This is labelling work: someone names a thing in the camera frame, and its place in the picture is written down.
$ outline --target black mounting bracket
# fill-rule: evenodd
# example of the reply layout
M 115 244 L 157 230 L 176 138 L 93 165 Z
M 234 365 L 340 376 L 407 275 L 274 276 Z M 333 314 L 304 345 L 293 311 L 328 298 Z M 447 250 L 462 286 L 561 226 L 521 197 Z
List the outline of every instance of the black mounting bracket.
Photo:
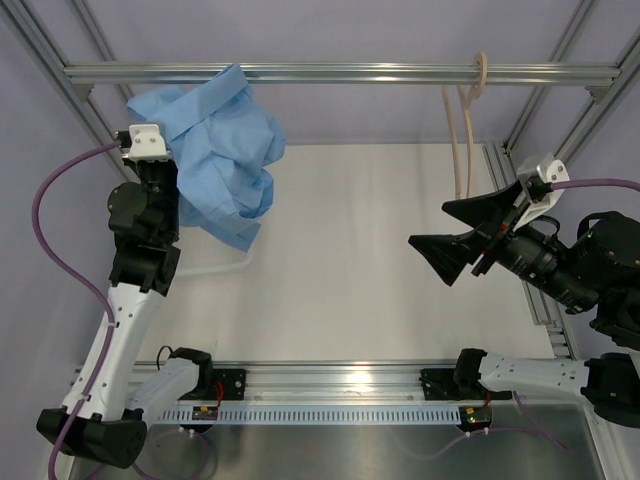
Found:
M 474 389 L 461 390 L 454 381 L 454 367 L 424 368 L 420 370 L 420 384 L 425 400 L 431 401 L 464 401 L 486 400 L 489 390 L 478 384 Z M 511 400 L 512 394 L 505 392 L 490 392 L 492 400 Z
M 215 368 L 211 354 L 192 348 L 177 348 L 169 358 L 190 360 L 200 369 L 198 384 L 191 392 L 180 397 L 180 400 L 217 401 L 216 385 L 222 385 L 222 399 L 227 401 L 244 400 L 247 371 L 243 368 Z

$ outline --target white tabletop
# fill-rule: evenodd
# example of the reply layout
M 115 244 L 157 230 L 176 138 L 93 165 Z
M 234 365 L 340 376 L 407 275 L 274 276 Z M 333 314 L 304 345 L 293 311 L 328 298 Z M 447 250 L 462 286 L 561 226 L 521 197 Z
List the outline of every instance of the white tabletop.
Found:
M 450 288 L 407 243 L 467 230 L 440 209 L 454 192 L 449 145 L 289 147 L 269 171 L 275 202 L 253 261 L 174 280 L 140 360 L 163 344 L 234 361 L 443 360 L 465 347 L 553 356 L 517 277 L 467 270 Z M 243 258 L 200 230 L 181 235 L 182 268 Z

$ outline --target white plastic bracket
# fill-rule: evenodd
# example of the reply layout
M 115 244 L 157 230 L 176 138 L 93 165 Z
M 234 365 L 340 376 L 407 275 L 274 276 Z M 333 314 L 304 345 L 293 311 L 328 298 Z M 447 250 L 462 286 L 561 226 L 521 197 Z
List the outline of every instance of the white plastic bracket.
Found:
M 142 123 L 129 126 L 131 148 L 126 156 L 131 161 L 163 162 L 171 158 L 167 144 L 155 123 Z
M 129 394 L 126 408 L 141 409 L 142 420 L 150 427 L 176 399 L 196 388 L 198 375 L 195 363 L 184 358 L 170 358 L 158 373 Z
M 567 172 L 565 164 L 562 160 L 555 159 L 550 153 L 527 158 L 518 168 L 518 179 L 522 183 L 524 192 L 531 205 L 529 205 L 529 208 L 527 208 L 520 217 L 514 230 L 523 227 L 549 211 L 562 195 L 562 190 L 554 191 L 545 195 L 542 200 L 534 203 L 529 195 L 528 188 L 531 186 L 529 183 L 531 178 L 536 176 L 544 183 L 566 182 L 569 180 L 569 173 Z
M 584 360 L 524 360 L 487 353 L 479 373 L 480 384 L 494 392 L 539 393 L 588 404 L 580 392 L 589 380 Z

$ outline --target metal rail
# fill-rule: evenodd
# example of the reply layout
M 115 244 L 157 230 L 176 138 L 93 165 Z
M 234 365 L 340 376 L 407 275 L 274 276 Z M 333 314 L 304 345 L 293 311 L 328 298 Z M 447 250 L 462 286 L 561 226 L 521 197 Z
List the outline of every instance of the metal rail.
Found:
M 85 0 L 68 0 L 68 3 L 100 59 L 105 61 L 115 60 L 111 46 L 100 27 L 100 23 L 96 20 L 91 6 Z M 116 85 L 115 88 L 124 103 L 127 103 L 133 97 L 133 92 L 128 85 Z
M 63 73 L 68 61 L 31 5 L 24 0 L 2 0 L 0 13 L 89 135 L 99 144 L 111 142 L 111 129 L 104 115 L 93 102 L 83 101 Z M 107 155 L 114 168 L 127 178 L 120 158 L 114 152 Z
M 620 76 L 601 98 L 592 98 L 584 107 L 556 150 L 556 158 L 561 158 L 565 164 L 569 165 L 577 158 L 640 80 L 640 28 L 623 49 L 617 64 Z
M 204 83 L 226 63 L 73 63 L 64 73 L 74 84 Z M 242 64 L 249 82 L 267 84 L 474 84 L 475 64 L 408 63 L 253 63 Z M 620 75 L 604 63 L 489 65 L 491 85 L 573 85 L 608 87 Z
M 562 62 L 565 61 L 577 43 L 584 26 L 591 17 L 591 14 L 595 10 L 595 6 L 598 0 L 581 0 L 567 24 L 566 28 L 560 35 L 560 39 L 554 47 L 551 55 L 549 56 L 549 62 Z M 527 130 L 533 118 L 536 116 L 542 103 L 549 94 L 549 89 L 544 87 L 536 87 L 533 89 L 527 102 L 525 103 L 516 124 L 514 125 L 511 133 L 506 142 L 507 152 L 511 152 L 515 145 L 518 143 L 523 133 Z

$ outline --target red wire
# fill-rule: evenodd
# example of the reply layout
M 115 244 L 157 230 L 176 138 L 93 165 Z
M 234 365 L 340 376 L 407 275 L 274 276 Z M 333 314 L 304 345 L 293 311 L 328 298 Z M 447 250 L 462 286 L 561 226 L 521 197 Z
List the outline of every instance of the red wire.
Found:
M 493 415 L 493 408 L 491 408 L 490 403 L 491 403 L 491 392 L 487 392 L 487 398 L 485 398 L 482 408 L 487 407 L 489 409 L 489 413 Z
M 216 395 L 218 397 L 218 405 L 216 405 L 216 410 L 220 409 L 220 404 L 222 403 L 222 398 L 224 397 L 224 388 L 222 387 L 222 383 L 216 383 Z

